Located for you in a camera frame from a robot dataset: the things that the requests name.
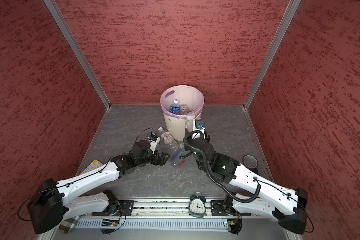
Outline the white ribbed waste bin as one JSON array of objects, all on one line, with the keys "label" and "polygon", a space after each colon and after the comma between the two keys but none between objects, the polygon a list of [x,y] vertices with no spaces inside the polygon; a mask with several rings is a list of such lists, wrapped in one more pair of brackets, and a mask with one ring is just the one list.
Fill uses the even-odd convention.
[{"label": "white ribbed waste bin", "polygon": [[173,117],[165,117],[165,116],[164,116],[164,119],[165,119],[165,123],[167,126],[167,130],[172,135],[172,137],[176,141],[182,141],[185,136],[185,128],[186,128],[185,121],[186,121],[186,119],[183,120],[183,119],[176,119]]}]

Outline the aluminium rail frame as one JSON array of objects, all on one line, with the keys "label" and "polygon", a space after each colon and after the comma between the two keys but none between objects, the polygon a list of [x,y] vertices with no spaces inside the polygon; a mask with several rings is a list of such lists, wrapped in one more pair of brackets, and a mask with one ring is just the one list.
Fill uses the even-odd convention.
[{"label": "aluminium rail frame", "polygon": [[212,216],[210,201],[222,199],[206,199],[206,215],[203,218],[189,216],[188,207],[190,199],[158,199],[134,198],[124,199],[135,201],[132,214],[126,216],[80,216],[76,229],[99,229],[103,234],[110,234],[119,229],[153,229],[153,230],[195,230],[195,231],[228,231],[238,234],[244,226],[244,221],[249,219],[266,218],[272,222],[278,221],[262,212],[265,206],[263,200],[256,200],[248,205],[242,205],[239,213],[251,213],[249,217]]}]

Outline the plaid checkered pouch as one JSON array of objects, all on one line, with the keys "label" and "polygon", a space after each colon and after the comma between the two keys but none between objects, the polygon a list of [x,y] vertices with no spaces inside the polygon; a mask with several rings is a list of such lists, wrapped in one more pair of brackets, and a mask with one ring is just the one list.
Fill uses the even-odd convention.
[{"label": "plaid checkered pouch", "polygon": [[59,225],[59,231],[62,234],[70,233],[76,227],[79,219],[80,219],[80,216],[76,216],[74,218],[69,218],[69,219],[62,221],[62,223]]}]

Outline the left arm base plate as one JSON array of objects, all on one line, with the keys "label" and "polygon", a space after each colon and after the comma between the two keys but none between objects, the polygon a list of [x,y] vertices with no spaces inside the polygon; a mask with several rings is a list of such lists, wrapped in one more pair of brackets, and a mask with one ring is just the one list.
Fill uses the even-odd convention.
[{"label": "left arm base plate", "polygon": [[109,203],[109,205],[102,212],[91,213],[92,216],[121,216],[125,214],[130,216],[134,207],[133,200],[116,200]]}]

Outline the purple bin liner bag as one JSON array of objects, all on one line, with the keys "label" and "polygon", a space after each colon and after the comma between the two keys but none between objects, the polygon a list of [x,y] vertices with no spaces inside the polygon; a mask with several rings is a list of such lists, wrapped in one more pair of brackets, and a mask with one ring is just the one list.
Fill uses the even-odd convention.
[{"label": "purple bin liner bag", "polygon": [[179,100],[179,104],[186,104],[192,108],[192,112],[187,115],[199,117],[202,114],[205,98],[201,91],[191,86],[174,86],[165,90],[160,98],[161,109],[165,117],[176,119],[186,119],[187,115],[174,115],[170,112],[171,104],[174,99]]}]

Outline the brown tape roll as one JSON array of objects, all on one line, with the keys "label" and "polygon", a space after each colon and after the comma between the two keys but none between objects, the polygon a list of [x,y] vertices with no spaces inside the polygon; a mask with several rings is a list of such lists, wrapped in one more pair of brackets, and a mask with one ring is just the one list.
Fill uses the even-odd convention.
[{"label": "brown tape roll", "polygon": [[252,155],[245,155],[243,157],[243,164],[248,169],[255,169],[258,166],[258,160]]}]

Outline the left corner aluminium post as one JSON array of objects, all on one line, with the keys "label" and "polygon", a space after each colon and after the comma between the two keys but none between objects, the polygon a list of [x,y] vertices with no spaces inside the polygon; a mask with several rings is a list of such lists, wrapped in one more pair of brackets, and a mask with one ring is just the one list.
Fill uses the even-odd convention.
[{"label": "left corner aluminium post", "polygon": [[45,5],[47,6],[49,12],[51,13],[53,19],[55,20],[56,24],[58,25],[60,31],[62,32],[63,36],[65,37],[66,41],[68,42],[69,46],[71,47],[74,55],[76,56],[77,60],[79,61],[82,69],[86,73],[87,77],[89,78],[90,82],[92,83],[96,93],[100,97],[101,101],[103,102],[106,110],[108,111],[112,104],[110,103],[108,97],[106,96],[101,84],[96,77],[94,71],[92,70],[88,60],[86,59],[83,51],[81,50],[78,42],[76,41],[74,34],[70,30],[66,20],[63,17],[56,1],[52,0],[44,0]]}]

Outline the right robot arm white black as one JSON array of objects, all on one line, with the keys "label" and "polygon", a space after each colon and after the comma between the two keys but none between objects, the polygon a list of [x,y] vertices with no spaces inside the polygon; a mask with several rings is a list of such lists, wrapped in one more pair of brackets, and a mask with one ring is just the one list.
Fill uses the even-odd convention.
[{"label": "right robot arm white black", "polygon": [[279,186],[246,168],[235,159],[216,152],[205,134],[194,130],[183,138],[186,150],[191,150],[198,168],[232,199],[231,208],[263,200],[262,212],[278,221],[284,229],[302,235],[306,233],[308,192],[302,188],[288,189]]}]

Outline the green alarm clock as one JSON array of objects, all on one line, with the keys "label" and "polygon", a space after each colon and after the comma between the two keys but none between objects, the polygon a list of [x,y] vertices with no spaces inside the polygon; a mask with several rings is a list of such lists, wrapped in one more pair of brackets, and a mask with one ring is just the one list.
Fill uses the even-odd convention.
[{"label": "green alarm clock", "polygon": [[203,218],[206,215],[206,198],[201,192],[195,192],[190,197],[188,212],[189,216]]}]

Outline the right corner aluminium post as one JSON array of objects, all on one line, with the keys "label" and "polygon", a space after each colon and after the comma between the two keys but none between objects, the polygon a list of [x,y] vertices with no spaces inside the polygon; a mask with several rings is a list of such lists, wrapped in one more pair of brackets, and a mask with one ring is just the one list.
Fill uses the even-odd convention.
[{"label": "right corner aluminium post", "polygon": [[272,60],[273,60],[275,54],[278,51],[278,48],[289,28],[289,25],[291,24],[291,21],[295,15],[300,3],[301,3],[301,0],[290,0],[289,1],[286,11],[282,17],[282,20],[281,20],[281,22],[278,26],[278,29],[274,35],[271,45],[267,51],[266,57],[262,63],[262,66],[258,72],[258,75],[254,81],[251,91],[244,103],[244,111],[249,110],[250,105],[251,105],[267,71],[268,71],[269,66],[272,63]]}]

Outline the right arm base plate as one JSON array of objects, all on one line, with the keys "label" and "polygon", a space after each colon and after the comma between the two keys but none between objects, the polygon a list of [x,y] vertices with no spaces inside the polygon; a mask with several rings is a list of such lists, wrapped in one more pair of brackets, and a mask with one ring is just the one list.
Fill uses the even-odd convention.
[{"label": "right arm base plate", "polygon": [[251,213],[239,213],[234,210],[233,202],[231,200],[212,200],[210,201],[211,213],[214,217],[221,216],[232,216],[238,217],[239,215],[243,217],[249,217]]}]

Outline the white red label bottle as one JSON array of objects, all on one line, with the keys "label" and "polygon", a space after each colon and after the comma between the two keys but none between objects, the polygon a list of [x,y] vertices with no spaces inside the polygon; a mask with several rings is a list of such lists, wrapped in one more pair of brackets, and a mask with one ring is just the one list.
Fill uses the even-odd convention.
[{"label": "white red label bottle", "polygon": [[165,130],[163,127],[159,127],[158,131],[160,133],[161,140],[174,153],[178,152],[181,149],[179,144],[176,142],[176,140],[172,137],[172,135],[167,130]]}]

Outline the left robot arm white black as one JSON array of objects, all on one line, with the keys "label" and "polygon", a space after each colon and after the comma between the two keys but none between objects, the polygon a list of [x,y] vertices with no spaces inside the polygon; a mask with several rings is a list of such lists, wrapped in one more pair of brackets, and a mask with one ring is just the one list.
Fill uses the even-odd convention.
[{"label": "left robot arm white black", "polygon": [[112,191],[88,196],[86,193],[148,164],[164,166],[170,158],[159,153],[147,141],[134,143],[127,154],[110,157],[99,168],[61,181],[47,179],[41,183],[27,204],[34,232],[45,233],[65,221],[85,214],[121,216],[119,200]]}]

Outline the corner aluminium post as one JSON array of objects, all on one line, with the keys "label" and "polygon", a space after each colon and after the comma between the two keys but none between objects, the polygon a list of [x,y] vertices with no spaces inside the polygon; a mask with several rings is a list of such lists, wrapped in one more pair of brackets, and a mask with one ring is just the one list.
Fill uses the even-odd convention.
[{"label": "corner aluminium post", "polygon": [[269,66],[272,63],[272,60],[273,60],[275,54],[278,51],[278,48],[289,28],[289,25],[291,24],[291,21],[295,15],[300,3],[301,3],[301,0],[290,0],[289,1],[286,11],[282,17],[282,20],[281,20],[281,22],[278,26],[278,29],[274,35],[271,45],[267,51],[266,57],[262,63],[262,66],[258,72],[258,75],[254,81],[251,91],[244,103],[244,111],[249,110],[250,105],[251,105],[267,71],[268,71]]},{"label": "corner aluminium post", "polygon": [[81,50],[78,42],[76,41],[74,34],[70,30],[66,20],[63,17],[56,1],[52,0],[44,0],[45,5],[47,6],[49,12],[51,13],[53,19],[55,20],[56,24],[58,25],[60,31],[62,32],[63,36],[65,37],[66,41],[68,42],[69,46],[71,47],[74,55],[76,56],[77,60],[79,61],[82,69],[86,73],[87,77],[89,78],[90,82],[92,83],[96,93],[100,97],[101,101],[103,102],[106,110],[108,111],[112,104],[110,103],[108,97],[106,96],[101,84],[96,77],[94,71],[92,70],[88,60],[86,59],[83,51]]}]

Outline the beige calculator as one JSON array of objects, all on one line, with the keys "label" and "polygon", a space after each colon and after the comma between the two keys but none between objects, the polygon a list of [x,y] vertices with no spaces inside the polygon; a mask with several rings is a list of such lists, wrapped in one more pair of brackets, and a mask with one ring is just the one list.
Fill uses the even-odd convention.
[{"label": "beige calculator", "polygon": [[92,170],[95,170],[95,169],[97,169],[97,168],[100,168],[100,167],[102,167],[104,164],[102,163],[102,162],[100,162],[100,161],[98,161],[98,160],[94,160],[94,161],[92,161],[81,173],[80,173],[80,175],[83,175],[83,174],[85,174],[85,173],[87,173],[87,172],[90,172],[90,171],[92,171]]}]

